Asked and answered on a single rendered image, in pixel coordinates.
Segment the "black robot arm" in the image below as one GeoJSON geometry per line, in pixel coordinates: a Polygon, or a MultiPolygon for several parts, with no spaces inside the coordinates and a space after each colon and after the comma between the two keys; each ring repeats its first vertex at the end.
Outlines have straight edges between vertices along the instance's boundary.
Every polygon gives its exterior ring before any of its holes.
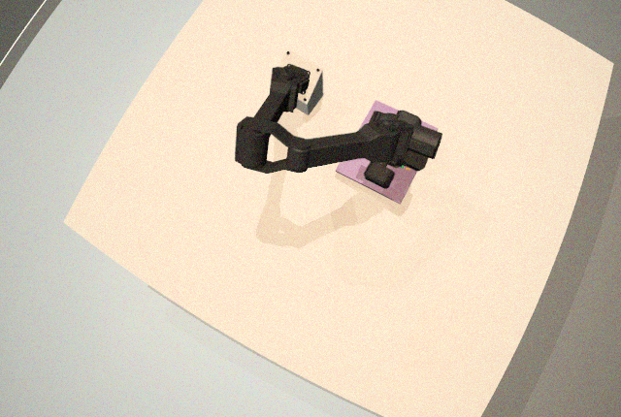
{"type": "Polygon", "coordinates": [[[236,162],[270,174],[282,170],[303,173],[308,168],[359,158],[373,163],[396,160],[398,166],[421,171],[429,158],[435,159],[442,133],[406,123],[394,113],[375,111],[369,123],[354,133],[311,139],[292,135],[278,120],[283,112],[296,109],[298,93],[306,94],[310,74],[294,64],[272,67],[270,94],[254,116],[244,117],[237,125],[236,162]],[[267,160],[271,135],[288,147],[286,159],[267,160]]]}

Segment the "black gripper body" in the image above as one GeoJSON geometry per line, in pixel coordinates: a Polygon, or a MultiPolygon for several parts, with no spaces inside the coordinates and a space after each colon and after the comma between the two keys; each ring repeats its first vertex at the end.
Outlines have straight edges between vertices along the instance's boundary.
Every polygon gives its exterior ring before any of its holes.
{"type": "MultiPolygon", "coordinates": [[[[406,123],[409,123],[412,125],[414,123],[417,123],[417,124],[422,125],[421,119],[417,115],[414,115],[406,111],[399,111],[399,110],[397,111],[396,114],[401,116],[406,123]]],[[[367,170],[364,173],[365,178],[368,181],[384,189],[389,188],[392,180],[394,179],[395,173],[393,170],[387,168],[386,166],[388,164],[395,166],[396,165],[395,163],[396,163],[396,160],[388,161],[388,162],[375,162],[375,163],[370,161],[369,165],[367,166],[367,170]]]]}

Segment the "pink switch panel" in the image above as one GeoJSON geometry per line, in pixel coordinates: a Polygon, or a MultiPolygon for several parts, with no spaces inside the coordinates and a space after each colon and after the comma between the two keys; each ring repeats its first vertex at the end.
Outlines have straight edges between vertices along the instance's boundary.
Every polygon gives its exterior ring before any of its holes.
{"type": "MultiPolygon", "coordinates": [[[[385,103],[375,100],[374,103],[372,104],[371,110],[366,115],[360,128],[363,127],[365,124],[369,123],[375,111],[396,114],[398,110],[385,103]]],[[[335,171],[343,176],[346,176],[368,187],[369,189],[375,191],[376,193],[400,205],[404,197],[406,196],[409,190],[410,184],[415,174],[417,173],[417,171],[404,165],[402,165],[402,167],[400,166],[399,168],[394,168],[393,166],[387,165],[386,167],[393,170],[395,175],[389,188],[384,189],[368,181],[365,178],[364,173],[366,172],[367,166],[369,165],[369,163],[370,161],[365,158],[343,161],[343,162],[340,162],[340,164],[338,165],[335,171]]]]}

